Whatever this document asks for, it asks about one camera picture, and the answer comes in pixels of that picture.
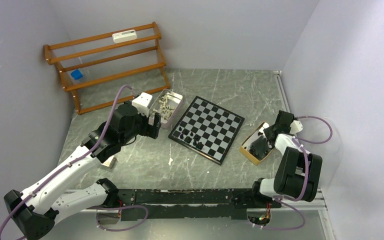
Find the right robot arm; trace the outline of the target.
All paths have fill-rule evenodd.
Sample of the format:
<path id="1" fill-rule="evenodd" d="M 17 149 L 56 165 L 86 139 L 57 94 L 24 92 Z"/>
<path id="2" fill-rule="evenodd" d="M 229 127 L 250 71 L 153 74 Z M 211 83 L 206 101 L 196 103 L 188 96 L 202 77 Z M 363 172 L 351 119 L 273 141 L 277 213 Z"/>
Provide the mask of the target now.
<path id="1" fill-rule="evenodd" d="M 262 207 L 275 197 L 306 202 L 312 202 L 316 197 L 323 159 L 299 143 L 295 134 L 301 129 L 297 117 L 281 110 L 274 124 L 262 127 L 257 139 L 249 145 L 248 152 L 258 160 L 273 149 L 282 155 L 273 178 L 260 178 L 254 182 L 249 199 L 255 207 Z"/>

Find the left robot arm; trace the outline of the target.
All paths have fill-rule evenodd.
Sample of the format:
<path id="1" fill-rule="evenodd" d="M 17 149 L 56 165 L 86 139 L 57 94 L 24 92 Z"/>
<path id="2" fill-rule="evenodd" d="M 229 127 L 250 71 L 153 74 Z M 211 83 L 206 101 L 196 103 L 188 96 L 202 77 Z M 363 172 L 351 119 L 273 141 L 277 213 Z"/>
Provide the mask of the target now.
<path id="1" fill-rule="evenodd" d="M 99 167 L 118 153 L 131 139 L 144 136 L 156 139 L 161 114 L 155 112 L 149 123 L 148 108 L 139 111 L 134 103 L 113 107 L 110 119 L 92 131 L 75 151 L 49 174 L 22 191 L 11 190 L 4 196 L 9 216 L 27 240 L 39 240 L 62 220 L 84 209 L 121 206 L 119 189 L 107 178 L 91 186 L 66 194 L 66 190 L 91 169 Z"/>

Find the black bishop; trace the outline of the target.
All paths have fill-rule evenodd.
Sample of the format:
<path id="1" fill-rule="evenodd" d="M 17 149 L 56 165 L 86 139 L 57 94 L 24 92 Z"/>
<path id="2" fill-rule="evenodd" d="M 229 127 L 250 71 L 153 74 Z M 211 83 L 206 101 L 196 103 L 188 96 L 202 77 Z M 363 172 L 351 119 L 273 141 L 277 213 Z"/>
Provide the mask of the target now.
<path id="1" fill-rule="evenodd" d="M 192 140 L 192 139 L 191 139 L 189 136 L 187 136 L 187 137 L 185 138 L 185 140 L 184 140 L 184 141 L 185 141 L 186 143 L 190 143 L 190 142 L 191 142 L 191 140 Z"/>

